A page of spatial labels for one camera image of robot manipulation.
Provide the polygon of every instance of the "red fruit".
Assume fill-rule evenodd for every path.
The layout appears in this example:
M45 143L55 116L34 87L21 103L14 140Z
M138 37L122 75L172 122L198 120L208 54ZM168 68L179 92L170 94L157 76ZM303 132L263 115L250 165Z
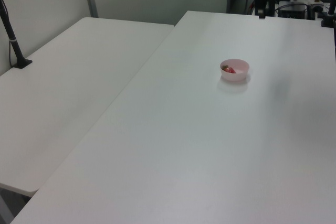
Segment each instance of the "red fruit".
M222 66L222 69L228 73L236 73L236 71L232 67L229 67L228 65Z
M229 69L230 69L230 73L236 73L236 71L232 67L229 67Z

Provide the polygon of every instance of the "black cable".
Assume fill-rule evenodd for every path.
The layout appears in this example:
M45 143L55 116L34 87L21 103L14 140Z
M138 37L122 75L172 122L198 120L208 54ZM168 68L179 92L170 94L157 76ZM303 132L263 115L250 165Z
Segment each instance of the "black cable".
M12 60L10 59L10 58L11 58L11 57L10 57L10 56L11 56L11 53L10 53L10 43L11 43L11 42L9 41L9 50L8 50L8 51L9 51L9 65L10 65L10 67L12 68L12 67L13 67L13 66L12 66Z
M283 5L283 6L280 6L280 7L276 8L275 11L283 9L283 8L286 8L286 7L290 7L290 6L296 6L296 5L304 5L306 7L308 6L307 4L304 4L304 3L302 3L302 4L299 4L299 3L297 3L297 4L288 4L288 5Z
M5 11L6 11L6 14L7 14L7 16L8 16L8 10L7 10L7 6L6 6L6 4L5 4L5 1L4 0L0 0L1 1L1 3L3 4L3 6L4 6L4 8L5 8Z

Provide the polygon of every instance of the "floor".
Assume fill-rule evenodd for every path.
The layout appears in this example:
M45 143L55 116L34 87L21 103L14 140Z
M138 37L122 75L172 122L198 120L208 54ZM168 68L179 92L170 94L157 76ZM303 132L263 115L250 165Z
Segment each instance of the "floor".
M0 189L0 224L10 224L29 200L29 197Z

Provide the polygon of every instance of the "pink bowl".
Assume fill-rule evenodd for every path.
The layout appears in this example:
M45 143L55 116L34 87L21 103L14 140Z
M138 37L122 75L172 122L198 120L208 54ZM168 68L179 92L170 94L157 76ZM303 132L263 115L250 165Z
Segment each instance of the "pink bowl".
M236 73L225 72L222 67L228 65L232 67ZM248 69L250 68L249 64L246 61L239 59L229 59L224 60L220 64L220 71L222 72L222 77L228 81L242 81L246 78Z

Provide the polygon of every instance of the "tabletop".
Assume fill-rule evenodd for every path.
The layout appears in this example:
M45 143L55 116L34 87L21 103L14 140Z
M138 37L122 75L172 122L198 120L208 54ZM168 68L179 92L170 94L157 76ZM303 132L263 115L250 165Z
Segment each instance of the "tabletop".
M333 40L187 12L13 224L334 224ZM229 58L245 81L220 77Z
M0 77L0 187L32 196L173 29L84 18Z

